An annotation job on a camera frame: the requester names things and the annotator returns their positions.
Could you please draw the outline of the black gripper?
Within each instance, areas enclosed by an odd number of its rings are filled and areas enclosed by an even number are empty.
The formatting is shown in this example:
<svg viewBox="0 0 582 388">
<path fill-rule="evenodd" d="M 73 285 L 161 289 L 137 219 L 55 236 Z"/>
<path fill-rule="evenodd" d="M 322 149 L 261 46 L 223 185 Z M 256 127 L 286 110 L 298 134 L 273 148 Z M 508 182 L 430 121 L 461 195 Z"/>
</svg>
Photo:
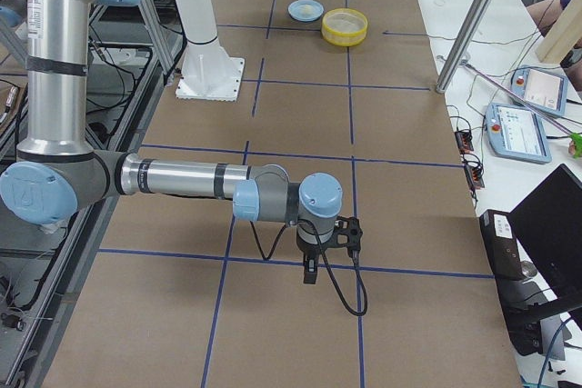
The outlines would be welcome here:
<svg viewBox="0 0 582 388">
<path fill-rule="evenodd" d="M 296 245 L 303 254 L 303 284 L 316 284 L 319 257 L 324 252 L 319 244 L 310 244 L 297 240 Z"/>
</svg>

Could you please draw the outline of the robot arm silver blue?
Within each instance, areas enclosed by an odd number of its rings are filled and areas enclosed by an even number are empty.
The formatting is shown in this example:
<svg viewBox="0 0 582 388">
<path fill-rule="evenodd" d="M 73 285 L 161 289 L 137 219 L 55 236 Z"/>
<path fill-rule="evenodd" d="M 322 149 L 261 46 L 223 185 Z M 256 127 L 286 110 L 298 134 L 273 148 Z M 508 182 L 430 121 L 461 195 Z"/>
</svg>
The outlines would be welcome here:
<svg viewBox="0 0 582 388">
<path fill-rule="evenodd" d="M 325 173 L 292 183 L 278 165 L 172 162 L 97 151 L 85 139 L 91 5 L 140 0 L 27 0 L 28 127 L 1 175 L 5 206 L 32 224 L 54 224 L 114 195 L 229 200 L 237 219 L 296 228 L 304 280 L 346 235 L 342 187 Z"/>
</svg>

